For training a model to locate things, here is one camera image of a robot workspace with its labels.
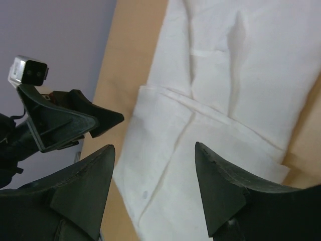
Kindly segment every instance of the tan surface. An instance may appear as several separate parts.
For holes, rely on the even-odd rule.
[[[309,187],[321,183],[321,76],[310,91],[283,161],[291,168],[285,184]]]
[[[137,91],[148,78],[167,0],[118,0],[105,50],[94,103],[123,113],[125,121],[101,137],[86,137],[82,158],[106,144],[114,144],[119,158]],[[284,163],[292,168],[286,184],[307,187],[321,183],[321,79],[302,112]],[[106,240],[138,240],[112,182],[102,223]]]
[[[138,88],[149,75],[166,6],[167,0],[118,0],[94,103],[122,113],[125,121],[96,139],[87,136],[82,158],[106,144],[115,145],[119,158]],[[138,240],[113,181],[102,229],[106,240]]]

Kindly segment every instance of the lavender wall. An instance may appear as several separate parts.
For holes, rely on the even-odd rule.
[[[26,55],[49,65],[44,85],[52,90],[80,89],[92,100],[116,0],[1,0],[0,1],[0,112],[23,111],[7,82],[16,55]],[[74,161],[81,146],[38,153],[21,162],[9,188],[56,172]]]

